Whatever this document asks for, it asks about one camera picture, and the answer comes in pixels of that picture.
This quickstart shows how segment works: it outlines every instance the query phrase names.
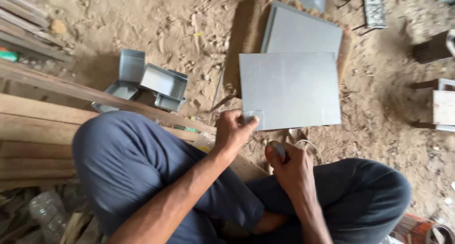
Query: sandy floor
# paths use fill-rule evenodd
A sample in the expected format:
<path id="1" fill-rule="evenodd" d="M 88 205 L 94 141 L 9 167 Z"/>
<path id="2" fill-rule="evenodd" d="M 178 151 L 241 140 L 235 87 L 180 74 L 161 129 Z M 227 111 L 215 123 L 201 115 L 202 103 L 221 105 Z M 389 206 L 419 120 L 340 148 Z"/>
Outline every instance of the sandy floor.
<path id="1" fill-rule="evenodd" d="M 47 62 L 43 71 L 105 90 L 118 77 L 121 49 L 142 50 L 148 62 L 189 75 L 188 102 L 179 114 L 209 120 L 206 111 L 215 95 L 239 0 L 34 1 L 67 25 L 69 31 L 61 38 L 74 45 L 77 59 L 72 64 Z M 328 0 L 327 12 L 351 28 L 363 24 L 362 0 L 338 10 L 335 5 L 342 3 Z M 454 205 L 445 202 L 455 199 L 450 186 L 455 181 L 455 135 L 412 128 L 409 122 L 428 118 L 430 91 L 406 88 L 434 78 L 455 79 L 454 60 L 419 65 L 409 56 L 412 43 L 454 28 L 454 12 L 434 0 L 386 0 L 385 7 L 387 29 L 354 34 L 354 51 L 342 87 L 343 124 L 304 131 L 319 148 L 323 163 L 363 157 L 401 171 L 414 189 L 409 212 L 455 229 Z M 204 34 L 184 39 L 199 31 Z M 3 80 L 0 90 L 90 108 L 86 101 Z M 265 167 L 264 139 L 282 138 L 282 131 L 254 134 L 247 146 L 252 155 L 248 159 Z"/>

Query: metal tray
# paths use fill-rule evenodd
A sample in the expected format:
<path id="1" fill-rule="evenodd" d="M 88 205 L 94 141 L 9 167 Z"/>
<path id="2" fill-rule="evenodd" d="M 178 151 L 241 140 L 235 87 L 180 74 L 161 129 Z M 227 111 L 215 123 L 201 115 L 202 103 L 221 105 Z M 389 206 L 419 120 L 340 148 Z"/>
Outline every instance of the metal tray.
<path id="1" fill-rule="evenodd" d="M 183 98 L 183 100 L 177 100 L 174 98 L 162 96 L 162 94 L 157 93 L 155 106 L 164 110 L 178 111 L 186 101 L 186 98 Z"/>
<path id="2" fill-rule="evenodd" d="M 120 68 L 118 79 L 122 81 L 134 82 L 139 85 L 145 68 L 145 52 L 132 49 L 122 49 L 120 55 Z"/>
<path id="3" fill-rule="evenodd" d="M 139 93 L 139 89 L 135 88 L 132 84 L 128 84 L 127 82 L 122 82 L 122 85 L 120 85 L 120 81 L 117 80 L 114 84 L 110 85 L 105 92 L 129 100 L 134 98 Z M 91 106 L 100 113 L 119 110 L 115 107 L 105 106 L 97 102 L 93 102 Z"/>
<path id="4" fill-rule="evenodd" d="M 154 64 L 147 64 L 142 75 L 141 87 L 156 91 L 162 96 L 183 100 L 188 78 L 184 74 L 168 71 Z"/>

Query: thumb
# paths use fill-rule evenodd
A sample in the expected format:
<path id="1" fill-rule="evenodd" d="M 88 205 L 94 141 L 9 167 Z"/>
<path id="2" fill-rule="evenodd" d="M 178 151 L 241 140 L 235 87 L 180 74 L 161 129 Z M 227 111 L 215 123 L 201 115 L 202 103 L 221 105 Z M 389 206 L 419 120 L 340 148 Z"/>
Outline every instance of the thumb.
<path id="1" fill-rule="evenodd" d="M 270 144 L 265 146 L 265 159 L 267 159 L 274 170 L 279 170 L 282 167 L 280 155 Z"/>
<path id="2" fill-rule="evenodd" d="M 250 120 L 250 122 L 248 122 L 247 124 L 245 124 L 245 126 L 243 126 L 243 129 L 245 129 L 248 132 L 252 132 L 258 125 L 259 125 L 259 118 L 254 116 Z"/>

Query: navy blue pants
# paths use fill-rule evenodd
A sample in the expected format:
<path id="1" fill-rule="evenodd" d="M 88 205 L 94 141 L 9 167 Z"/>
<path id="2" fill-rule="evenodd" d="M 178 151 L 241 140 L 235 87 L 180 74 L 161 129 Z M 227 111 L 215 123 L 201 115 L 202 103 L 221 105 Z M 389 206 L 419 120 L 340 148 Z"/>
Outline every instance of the navy blue pants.
<path id="1" fill-rule="evenodd" d="M 155 194 L 206 154 L 132 112 L 101 114 L 80 127 L 73 141 L 77 172 L 102 231 L 111 235 Z M 410 184 L 394 169 L 365 159 L 315 166 L 314 177 L 334 243 L 377 244 L 400 220 Z M 208 215 L 251 230 L 264 210 L 291 219 L 247 243 L 302 243 L 301 225 L 274 176 L 243 183 L 226 169 L 199 199 L 168 243 L 225 243 Z"/>

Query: man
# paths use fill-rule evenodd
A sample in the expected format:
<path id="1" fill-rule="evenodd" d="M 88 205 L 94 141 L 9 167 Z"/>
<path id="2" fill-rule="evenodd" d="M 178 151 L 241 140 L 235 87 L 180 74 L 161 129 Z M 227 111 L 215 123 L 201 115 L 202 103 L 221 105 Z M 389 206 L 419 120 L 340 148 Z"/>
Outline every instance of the man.
<path id="1" fill-rule="evenodd" d="M 285 145 L 274 175 L 243 183 L 228 168 L 258 124 L 224 112 L 206 154 L 145 117 L 101 114 L 77 131 L 73 157 L 108 244 L 225 243 L 210 218 L 250 230 L 245 243 L 377 244 L 410 202 L 406 178 L 383 164 L 344 159 L 315 166 Z"/>

